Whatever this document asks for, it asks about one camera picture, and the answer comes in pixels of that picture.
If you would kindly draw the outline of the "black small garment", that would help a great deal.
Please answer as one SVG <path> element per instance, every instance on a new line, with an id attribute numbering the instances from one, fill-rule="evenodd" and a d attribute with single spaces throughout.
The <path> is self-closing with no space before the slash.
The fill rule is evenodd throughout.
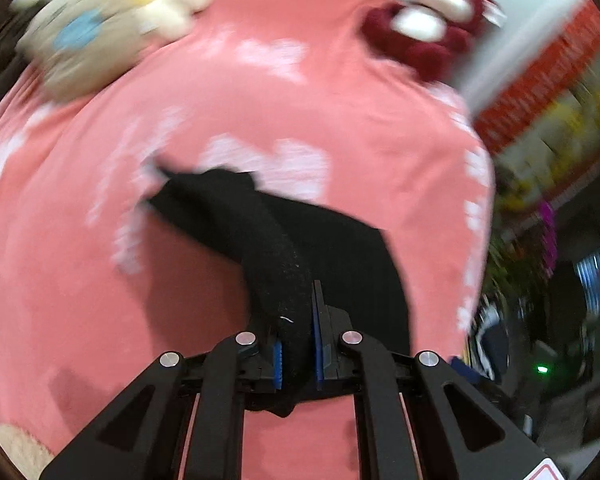
<path id="1" fill-rule="evenodd" d="M 240 264 L 252 316 L 282 344 L 282 390 L 257 404 L 291 414 L 316 379 L 312 292 L 391 351 L 411 351 L 406 292 L 384 234 L 340 212 L 257 190 L 246 172 L 160 167 L 148 202 L 197 242 Z"/>

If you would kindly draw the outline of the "fluffy cream rug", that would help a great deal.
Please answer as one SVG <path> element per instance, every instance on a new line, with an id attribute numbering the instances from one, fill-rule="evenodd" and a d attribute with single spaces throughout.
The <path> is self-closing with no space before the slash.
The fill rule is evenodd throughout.
<path id="1" fill-rule="evenodd" d="M 0 445 L 20 474 L 28 480 L 38 480 L 55 457 L 35 437 L 14 425 L 0 424 Z"/>

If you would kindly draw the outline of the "pink floral bed sheet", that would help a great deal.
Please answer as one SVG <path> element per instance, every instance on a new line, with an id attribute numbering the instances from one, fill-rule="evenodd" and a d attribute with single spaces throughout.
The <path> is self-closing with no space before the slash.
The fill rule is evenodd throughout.
<path id="1" fill-rule="evenodd" d="M 463 351 L 492 212 L 460 96 L 361 34 L 394 0 L 214 0 L 181 40 L 57 104 L 28 68 L 0 104 L 0 424 L 56 455 L 160 353 L 247 319 L 239 266 L 146 204 L 157 166 L 226 168 L 380 229 L 411 346 Z"/>

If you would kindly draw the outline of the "dark red plush toy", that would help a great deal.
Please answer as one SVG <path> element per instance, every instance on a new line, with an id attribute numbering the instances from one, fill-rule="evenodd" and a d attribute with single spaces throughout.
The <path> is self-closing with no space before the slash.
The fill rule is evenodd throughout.
<path id="1" fill-rule="evenodd" d="M 390 1 L 367 12 L 361 34 L 375 51 L 410 66 L 429 84 L 445 79 L 485 30 L 505 22 L 494 0 Z"/>

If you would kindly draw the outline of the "beige plush with blue patch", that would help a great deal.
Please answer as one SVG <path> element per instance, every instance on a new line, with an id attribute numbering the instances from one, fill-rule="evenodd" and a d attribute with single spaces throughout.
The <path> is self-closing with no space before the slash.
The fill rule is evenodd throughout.
<path id="1" fill-rule="evenodd" d="M 42 75 L 46 96 L 67 103 L 111 84 L 147 47 L 131 0 L 53 0 L 32 18 L 17 51 Z"/>

